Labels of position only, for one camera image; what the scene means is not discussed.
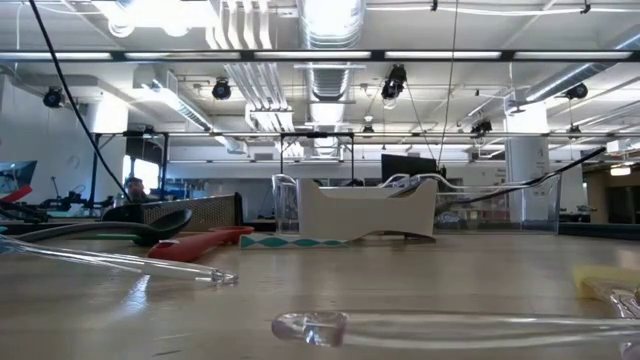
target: yellow object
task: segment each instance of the yellow object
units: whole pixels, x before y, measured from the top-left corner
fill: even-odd
[[[593,284],[600,281],[620,283],[636,289],[640,285],[640,271],[637,270],[614,266],[579,265],[574,266],[572,272],[580,298],[599,299]]]

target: person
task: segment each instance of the person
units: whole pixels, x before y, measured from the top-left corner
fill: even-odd
[[[147,194],[144,193],[142,179],[132,176],[125,181],[124,185],[127,188],[127,194],[129,194],[132,204],[144,204],[150,201]]]

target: teal patterned box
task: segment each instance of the teal patterned box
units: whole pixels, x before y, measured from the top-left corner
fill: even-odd
[[[296,235],[257,234],[240,236],[240,249],[327,248],[347,246],[346,240],[305,239]]]

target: computer monitor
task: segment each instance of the computer monitor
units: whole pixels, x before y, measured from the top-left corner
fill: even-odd
[[[396,174],[433,174],[438,172],[434,159],[382,154],[382,182]]]
[[[10,194],[31,185],[37,161],[0,162],[0,194]]]

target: ceiling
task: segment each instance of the ceiling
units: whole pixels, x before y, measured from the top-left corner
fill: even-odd
[[[107,19],[95,14],[96,8],[90,2],[38,1],[43,19],[58,50],[177,50],[208,49],[204,29],[192,29],[187,35],[179,38],[167,36],[161,29],[136,29],[124,39],[110,35]],[[455,1],[440,0],[440,7],[455,7]],[[607,8],[625,8],[640,11],[640,3],[636,0],[591,1],[592,6]],[[389,11],[393,6],[425,6],[426,1],[368,1],[369,8],[365,15],[364,29],[360,47],[363,49],[451,49],[454,33],[455,13],[448,11],[431,12],[429,10]],[[278,49],[299,48],[298,18],[281,16],[287,9],[295,9],[293,0],[272,0],[271,38]],[[575,9],[584,6],[583,0],[463,0],[460,8],[473,8],[496,11],[525,10],[559,10]],[[90,12],[90,14],[61,14],[51,11]],[[560,49],[589,50],[607,49],[610,41],[620,33],[638,23],[639,13],[601,13],[590,12],[585,15],[577,13],[545,16],[481,16],[459,14],[456,29],[456,48],[458,49]],[[21,6],[19,1],[0,1],[0,48],[16,49],[19,18],[20,49],[42,50],[45,44],[28,5]],[[472,110],[485,104],[483,114],[492,120],[494,131],[502,129],[504,113],[501,111],[504,96],[513,87],[526,87],[540,82],[546,77],[564,69],[566,63],[514,63],[513,78],[510,77],[508,63],[455,63],[449,84],[449,63],[408,63],[405,65],[408,74],[408,87],[398,98],[393,110],[384,110],[380,96],[376,96],[381,81],[388,74],[392,63],[367,63],[365,69],[355,71],[349,91],[349,104],[340,130],[352,129],[360,131],[364,124],[363,117],[373,116],[376,132],[419,131],[422,128],[430,132],[441,132],[443,129],[468,131],[477,117],[468,118]],[[65,64],[63,70],[67,74],[83,74],[95,76],[104,82],[120,89],[133,101],[140,99],[141,91],[134,89],[131,74],[136,66],[151,67],[153,65],[132,64]],[[244,121],[246,102],[236,88],[227,101],[215,101],[211,95],[212,85],[220,76],[228,76],[221,63],[169,63],[167,69],[180,80],[180,95],[191,100],[204,114],[207,114],[214,125],[225,131],[251,130]],[[52,74],[53,66],[49,64],[21,64],[20,74]],[[294,125],[302,129],[309,124],[308,96],[305,91],[302,70],[294,69],[292,64],[278,64],[281,83],[289,104],[294,111]],[[626,63],[596,75],[585,84],[589,88],[589,97],[573,102],[568,111],[566,100],[551,99],[548,101],[548,123],[550,129],[566,129],[571,119],[578,122],[606,114],[616,108],[640,99],[640,81],[629,81],[640,75],[640,64]],[[600,93],[628,82],[603,96]],[[449,89],[453,89],[446,105]],[[86,101],[95,101],[99,97],[99,89],[95,94],[83,93]],[[185,120],[159,103],[145,103],[138,108],[139,116],[130,117],[132,122],[153,124],[156,129],[170,131],[186,130]],[[584,127],[583,131],[601,132],[624,128],[633,131],[633,124],[640,126],[640,113],[631,112],[624,117],[614,117]],[[365,140],[372,143],[390,139],[371,138]],[[594,139],[585,144],[597,144],[603,140]]]

